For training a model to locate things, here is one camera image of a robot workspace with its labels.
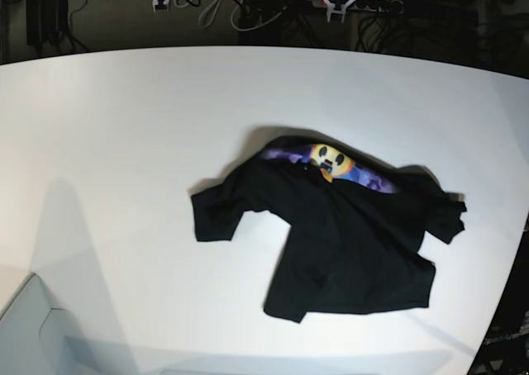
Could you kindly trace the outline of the black graphic t-shirt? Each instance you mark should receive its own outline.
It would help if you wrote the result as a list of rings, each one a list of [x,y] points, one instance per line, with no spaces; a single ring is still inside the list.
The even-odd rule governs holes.
[[[422,241],[465,228],[465,202],[430,173],[306,136],[271,140],[191,201],[200,242],[230,240],[248,211],[288,223],[264,312],[297,323],[428,307],[436,268]]]

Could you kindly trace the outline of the black power strip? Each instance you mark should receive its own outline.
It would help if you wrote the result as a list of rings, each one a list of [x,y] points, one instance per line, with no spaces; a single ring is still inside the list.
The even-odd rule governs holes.
[[[343,15],[347,12],[404,13],[404,3],[401,0],[312,0],[312,5],[325,10],[334,5],[332,15]]]

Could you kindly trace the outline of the black equipment box left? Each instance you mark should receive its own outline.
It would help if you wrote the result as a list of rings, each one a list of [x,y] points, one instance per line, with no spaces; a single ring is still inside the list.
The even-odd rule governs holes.
[[[68,0],[26,0],[26,43],[59,46],[68,32]]]

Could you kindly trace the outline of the white bin corner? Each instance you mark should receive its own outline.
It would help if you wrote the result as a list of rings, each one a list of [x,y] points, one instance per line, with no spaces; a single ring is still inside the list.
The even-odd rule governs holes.
[[[40,278],[29,276],[1,312],[1,373],[74,374],[76,367],[60,311]]]

